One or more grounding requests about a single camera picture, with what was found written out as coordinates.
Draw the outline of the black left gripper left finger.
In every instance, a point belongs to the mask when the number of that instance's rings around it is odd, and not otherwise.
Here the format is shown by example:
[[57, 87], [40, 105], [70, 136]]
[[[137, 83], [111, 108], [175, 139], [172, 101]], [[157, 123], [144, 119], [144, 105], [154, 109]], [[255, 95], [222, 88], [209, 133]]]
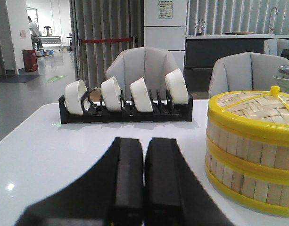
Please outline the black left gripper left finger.
[[26, 208], [17, 226], [140, 226], [143, 153], [140, 141], [115, 138], [84, 175]]

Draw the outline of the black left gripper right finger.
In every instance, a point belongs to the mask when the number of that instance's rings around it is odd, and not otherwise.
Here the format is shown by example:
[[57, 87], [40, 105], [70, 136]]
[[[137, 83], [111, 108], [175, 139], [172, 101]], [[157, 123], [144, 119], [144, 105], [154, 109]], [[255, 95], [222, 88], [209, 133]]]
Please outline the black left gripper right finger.
[[176, 139], [150, 141], [144, 194], [147, 226], [232, 225], [189, 168]]

